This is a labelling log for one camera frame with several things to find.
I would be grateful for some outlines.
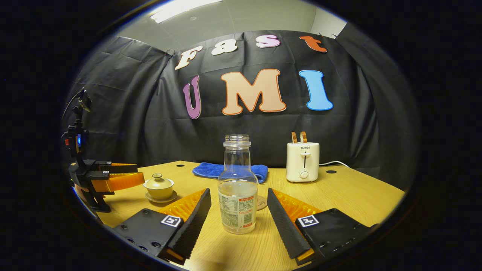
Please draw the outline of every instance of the gaiwan lid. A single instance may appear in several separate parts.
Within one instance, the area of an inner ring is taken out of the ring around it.
[[[154,173],[152,179],[147,180],[147,182],[143,184],[143,186],[148,189],[164,189],[173,185],[174,182],[170,179],[162,178],[161,173]]]

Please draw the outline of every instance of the bottle neck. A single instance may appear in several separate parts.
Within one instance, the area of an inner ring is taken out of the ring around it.
[[[251,170],[249,147],[226,147],[224,152],[224,170]]]

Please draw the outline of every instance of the white toaster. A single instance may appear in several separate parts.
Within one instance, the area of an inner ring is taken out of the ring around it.
[[[288,143],[286,149],[286,179],[288,181],[312,182],[318,179],[319,143]]]

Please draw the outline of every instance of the glass bottle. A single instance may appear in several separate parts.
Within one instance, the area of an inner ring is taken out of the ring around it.
[[[254,230],[258,178],[251,171],[248,135],[226,135],[224,171],[218,177],[219,206],[224,229],[234,234]]]

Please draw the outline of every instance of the blue towel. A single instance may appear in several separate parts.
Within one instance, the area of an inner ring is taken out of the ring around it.
[[[221,164],[211,164],[202,162],[200,165],[192,170],[192,173],[197,176],[206,178],[218,178],[219,174],[223,172],[224,165]],[[265,165],[252,165],[251,171],[258,177],[258,183],[263,183],[268,175],[268,167]]]

